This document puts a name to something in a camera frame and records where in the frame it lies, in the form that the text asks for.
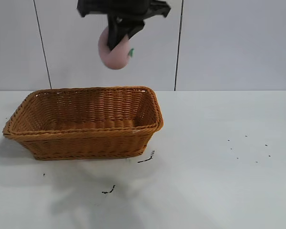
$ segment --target woven texture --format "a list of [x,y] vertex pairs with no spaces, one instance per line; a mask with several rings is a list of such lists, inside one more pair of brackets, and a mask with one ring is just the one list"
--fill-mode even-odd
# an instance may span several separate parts
[[123,158],[141,155],[162,126],[149,88],[54,89],[30,94],[3,134],[37,160]]

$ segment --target black debris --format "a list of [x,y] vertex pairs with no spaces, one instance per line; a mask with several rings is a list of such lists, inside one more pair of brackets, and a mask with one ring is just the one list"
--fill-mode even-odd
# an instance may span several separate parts
[[151,159],[153,158],[153,155],[154,155],[154,150],[151,152],[151,157],[150,157],[149,159],[146,159],[146,160],[144,160],[144,161],[138,161],[138,163],[151,160]]
[[112,189],[111,189],[111,191],[110,191],[110,192],[102,192],[102,193],[103,193],[103,194],[112,193],[112,192],[113,192],[113,190],[114,190],[114,188],[115,188],[115,185],[112,187]]

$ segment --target brown wicker basket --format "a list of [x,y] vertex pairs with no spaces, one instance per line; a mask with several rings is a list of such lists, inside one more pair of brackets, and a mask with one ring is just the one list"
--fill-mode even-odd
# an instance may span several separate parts
[[3,134],[37,160],[123,158],[141,155],[162,126],[149,88],[54,89],[31,93]]

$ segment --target white wall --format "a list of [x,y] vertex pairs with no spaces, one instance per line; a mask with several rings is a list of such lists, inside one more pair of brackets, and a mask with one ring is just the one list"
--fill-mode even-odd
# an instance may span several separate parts
[[[122,70],[101,63],[106,16],[77,0],[36,0],[53,87],[146,85],[173,90],[182,0],[146,20]],[[0,90],[49,88],[33,0],[0,1]],[[286,0],[184,0],[177,90],[286,90]]]
[[181,0],[168,2],[172,7],[169,16],[146,20],[144,30],[131,39],[131,62],[113,71],[101,63],[97,49],[107,26],[105,15],[81,18],[77,0],[36,0],[52,86],[146,85],[173,90]]
[[286,0],[184,0],[177,90],[286,90]]
[[49,88],[32,0],[0,0],[0,90]]

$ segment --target white tabletop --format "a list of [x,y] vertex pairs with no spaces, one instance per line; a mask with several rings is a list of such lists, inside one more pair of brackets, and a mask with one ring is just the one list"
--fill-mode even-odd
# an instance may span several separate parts
[[286,229],[286,92],[158,92],[142,156],[74,161],[2,137],[28,93],[0,92],[0,229]]

